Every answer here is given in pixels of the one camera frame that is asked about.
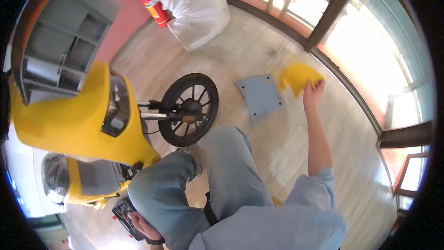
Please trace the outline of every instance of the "pink wall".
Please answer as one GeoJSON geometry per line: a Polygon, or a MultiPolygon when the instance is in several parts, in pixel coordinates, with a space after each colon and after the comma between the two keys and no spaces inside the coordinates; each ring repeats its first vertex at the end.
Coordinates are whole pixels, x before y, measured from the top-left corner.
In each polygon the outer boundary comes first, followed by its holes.
{"type": "Polygon", "coordinates": [[[111,61],[117,51],[144,22],[151,17],[141,0],[116,0],[120,11],[100,45],[94,61],[111,61]]]}

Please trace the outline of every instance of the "hand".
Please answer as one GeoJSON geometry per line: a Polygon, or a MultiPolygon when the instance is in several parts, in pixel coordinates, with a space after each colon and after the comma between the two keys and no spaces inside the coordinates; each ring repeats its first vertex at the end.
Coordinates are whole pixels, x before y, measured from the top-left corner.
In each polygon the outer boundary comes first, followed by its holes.
{"type": "Polygon", "coordinates": [[[134,227],[136,227],[139,232],[146,235],[150,240],[160,240],[162,238],[162,235],[153,226],[149,225],[140,213],[131,212],[128,216],[131,218],[134,227]]]}
{"type": "Polygon", "coordinates": [[[324,97],[325,80],[318,81],[313,88],[311,80],[307,81],[302,102],[305,112],[317,111],[318,104],[324,97]]]}

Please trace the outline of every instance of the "person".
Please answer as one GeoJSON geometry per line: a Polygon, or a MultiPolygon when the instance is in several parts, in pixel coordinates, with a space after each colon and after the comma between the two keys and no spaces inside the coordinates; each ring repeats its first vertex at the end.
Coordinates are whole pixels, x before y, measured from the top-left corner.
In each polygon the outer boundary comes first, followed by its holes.
{"type": "Polygon", "coordinates": [[[210,187],[206,208],[188,206],[186,183],[199,175],[200,167],[192,155],[176,151],[131,181],[135,227],[151,240],[163,237],[171,250],[337,250],[348,225],[335,211],[332,154],[318,115],[324,88],[325,81],[314,88],[308,81],[305,87],[308,176],[297,179],[283,206],[274,207],[258,176],[247,136],[223,125],[209,132],[203,144],[210,187]]]}

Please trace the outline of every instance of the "wheel hub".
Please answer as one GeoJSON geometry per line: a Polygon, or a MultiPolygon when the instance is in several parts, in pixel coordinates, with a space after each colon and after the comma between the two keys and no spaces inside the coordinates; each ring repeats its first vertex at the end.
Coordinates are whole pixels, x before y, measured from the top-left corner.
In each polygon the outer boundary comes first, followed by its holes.
{"type": "Polygon", "coordinates": [[[182,103],[181,111],[189,113],[201,113],[202,104],[196,100],[193,100],[192,98],[188,98],[182,103]]]}

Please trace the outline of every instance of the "tire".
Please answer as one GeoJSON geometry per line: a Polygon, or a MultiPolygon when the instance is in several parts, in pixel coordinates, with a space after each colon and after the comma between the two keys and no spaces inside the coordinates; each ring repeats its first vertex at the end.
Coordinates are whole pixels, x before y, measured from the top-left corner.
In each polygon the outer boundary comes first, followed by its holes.
{"type": "Polygon", "coordinates": [[[201,85],[205,88],[208,99],[211,102],[207,111],[207,121],[203,121],[197,130],[192,132],[194,135],[178,136],[171,127],[171,120],[159,121],[159,130],[163,138],[171,145],[178,147],[190,146],[199,141],[211,128],[216,119],[219,108],[219,94],[214,82],[207,76],[199,73],[185,75],[176,80],[163,96],[162,103],[166,106],[165,110],[159,110],[161,113],[171,112],[179,97],[190,87],[201,85]]]}

